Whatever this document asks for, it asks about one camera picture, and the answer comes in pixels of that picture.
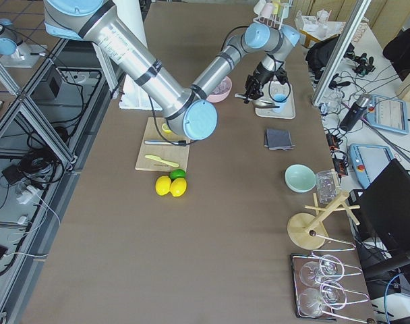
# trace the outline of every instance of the lemon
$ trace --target lemon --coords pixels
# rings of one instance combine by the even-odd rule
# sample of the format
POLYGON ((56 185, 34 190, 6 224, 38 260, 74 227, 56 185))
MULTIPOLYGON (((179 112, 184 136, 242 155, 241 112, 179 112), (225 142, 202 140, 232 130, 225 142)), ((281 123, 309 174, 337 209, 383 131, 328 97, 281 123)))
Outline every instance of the lemon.
POLYGON ((169 128, 169 126, 168 126, 166 123, 164 123, 164 124, 162 125, 162 131, 163 131, 164 133, 167 133, 167 134, 169 134, 169 133, 172 132, 171 129, 169 128))
POLYGON ((167 175, 162 175, 156 181, 156 192, 159 196, 164 196, 171 189, 171 179, 167 175))
POLYGON ((172 170, 171 173, 169 174, 169 177, 172 180, 178 179, 178 178, 185 178, 185 171, 182 169, 175 169, 172 170))
POLYGON ((182 196, 183 193, 187 190, 187 181, 184 178, 177 178, 172 181, 171 184, 171 194, 174 197, 182 196))

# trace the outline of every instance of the wooden cutting board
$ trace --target wooden cutting board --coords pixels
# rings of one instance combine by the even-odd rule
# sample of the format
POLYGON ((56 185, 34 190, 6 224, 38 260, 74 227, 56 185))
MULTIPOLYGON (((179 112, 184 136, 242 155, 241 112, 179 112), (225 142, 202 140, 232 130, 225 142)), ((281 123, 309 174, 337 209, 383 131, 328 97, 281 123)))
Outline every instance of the wooden cutting board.
MULTIPOLYGON (((185 136, 176 135, 174 133, 164 133, 162 131, 162 125, 165 123, 165 119, 162 117, 156 118, 157 126, 159 127, 160 132, 162 135, 171 141, 178 141, 178 140, 185 140, 187 143, 190 142, 189 138, 185 136)), ((170 172, 174 169, 183 169, 187 171, 187 162, 189 159, 189 150, 190 146, 175 146, 175 145, 145 145, 145 140, 162 140, 160 135, 156 130, 156 126, 154 125, 154 120, 152 117, 148 118, 146 123, 144 137, 142 139, 142 144, 140 146, 138 159, 136 160, 136 170, 140 171, 163 171, 163 172, 170 172), (158 161, 153 161, 150 159, 145 159, 145 155, 157 155, 164 160, 176 162, 179 164, 179 167, 171 167, 169 165, 165 165, 158 161)))

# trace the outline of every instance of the monitor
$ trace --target monitor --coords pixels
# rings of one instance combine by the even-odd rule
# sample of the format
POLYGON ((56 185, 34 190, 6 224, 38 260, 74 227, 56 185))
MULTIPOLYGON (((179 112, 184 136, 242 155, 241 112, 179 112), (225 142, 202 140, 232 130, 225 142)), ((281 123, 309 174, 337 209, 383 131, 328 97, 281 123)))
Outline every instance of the monitor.
POLYGON ((391 160, 359 197, 359 205, 392 256, 383 261, 384 272, 388 270, 385 265, 399 267, 410 283, 409 172, 396 159, 391 160))

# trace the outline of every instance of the brown tabletop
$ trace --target brown tabletop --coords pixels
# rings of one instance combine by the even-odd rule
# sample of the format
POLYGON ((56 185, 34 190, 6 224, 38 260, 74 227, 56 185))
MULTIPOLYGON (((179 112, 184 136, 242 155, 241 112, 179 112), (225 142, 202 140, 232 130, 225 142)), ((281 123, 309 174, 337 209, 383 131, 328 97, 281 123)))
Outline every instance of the brown tabletop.
MULTIPOLYGON (((146 19, 149 49, 189 86, 220 51, 226 33, 249 24, 247 5, 155 3, 146 19)), ((233 98, 263 53, 230 74, 228 99, 216 104, 218 128, 192 145, 187 192, 159 197, 162 173, 135 171, 145 111, 113 101, 76 186, 23 323, 301 323, 294 312, 289 255, 306 252, 286 232, 306 212, 312 192, 285 185, 285 169, 332 167, 301 49, 286 68, 296 118, 257 117, 233 98), (292 151, 263 146, 266 128, 290 130, 292 151)), ((350 238, 347 216, 325 221, 331 236, 350 238)), ((355 253, 345 260, 357 263, 355 253)), ((365 291, 361 277, 348 281, 365 291)), ((372 316, 362 304, 341 314, 372 316)))

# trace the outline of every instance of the gray napkin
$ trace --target gray napkin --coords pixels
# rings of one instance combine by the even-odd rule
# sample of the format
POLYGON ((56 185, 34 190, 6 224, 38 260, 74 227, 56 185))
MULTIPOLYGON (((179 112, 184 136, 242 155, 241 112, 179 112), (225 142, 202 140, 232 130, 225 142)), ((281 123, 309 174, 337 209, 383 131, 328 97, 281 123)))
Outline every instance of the gray napkin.
POLYGON ((291 134, 288 130, 275 130, 267 128, 264 137, 264 146, 270 150, 291 150, 292 144, 291 134))

